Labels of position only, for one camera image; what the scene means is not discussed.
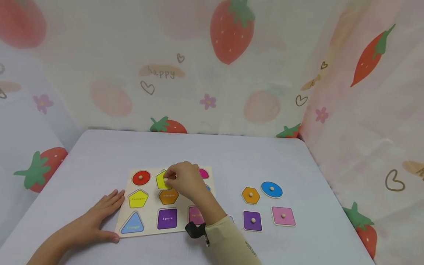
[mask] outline strawberry print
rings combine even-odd
[[[63,147],[55,147],[40,154],[35,152],[27,170],[16,171],[16,176],[25,176],[26,189],[40,193],[63,162],[68,152]]]
[[[230,64],[237,60],[252,41],[255,15],[247,0],[225,0],[215,9],[210,36],[216,57]]]
[[[374,259],[375,251],[377,248],[377,232],[372,227],[374,223],[370,218],[358,213],[358,204],[353,203],[352,209],[343,208],[350,222],[356,230],[359,238],[370,254],[371,258]]]
[[[284,126],[284,131],[276,135],[277,138],[297,138],[299,134],[300,123],[292,128]]]
[[[168,117],[163,117],[158,122],[154,118],[150,118],[153,121],[153,125],[150,127],[150,131],[156,132],[169,132],[177,134],[186,134],[187,130],[184,126],[174,120],[169,120]]]
[[[353,87],[357,83],[361,82],[377,66],[381,56],[386,52],[387,37],[395,26],[396,24],[394,24],[388,31],[384,31],[378,35],[362,52],[358,64],[356,65],[353,83],[350,85],[350,87]]]

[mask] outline yellow hexagon puzzle piece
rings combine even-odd
[[[179,194],[175,189],[171,190],[162,190],[159,193],[159,199],[163,205],[174,204],[177,200]]]
[[[130,203],[130,208],[140,208],[143,207],[147,201],[149,195],[144,190],[136,190],[128,196],[128,201]]]
[[[165,181],[163,180],[163,175],[165,174],[166,170],[162,171],[156,176],[156,183],[158,184],[158,189],[160,190],[170,190],[172,187],[169,187],[165,185]]]
[[[246,187],[241,193],[244,201],[247,204],[257,204],[261,197],[255,188]]]

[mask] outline child's left hand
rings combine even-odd
[[[118,193],[114,190],[109,195],[104,195],[90,210],[84,215],[67,224],[56,234],[61,240],[66,241],[69,247],[78,247],[94,242],[119,242],[119,235],[100,230],[102,221],[114,213],[124,202],[124,190]]]

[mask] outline pink fabric backdrop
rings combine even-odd
[[[300,134],[375,263],[418,265],[424,260],[424,2],[368,2],[344,26],[351,31],[345,44],[330,48],[331,64],[313,91],[303,88],[301,97],[311,95]],[[361,57],[384,32],[385,53],[377,47],[383,41],[374,42],[371,56]],[[355,84],[360,73],[369,75]]]

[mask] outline magenta shape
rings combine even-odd
[[[205,222],[202,214],[196,206],[190,206],[188,208],[188,221],[193,222],[197,226]]]
[[[204,170],[203,168],[199,168],[199,172],[200,175],[202,176],[202,179],[208,179],[209,178],[209,174],[206,170]]]

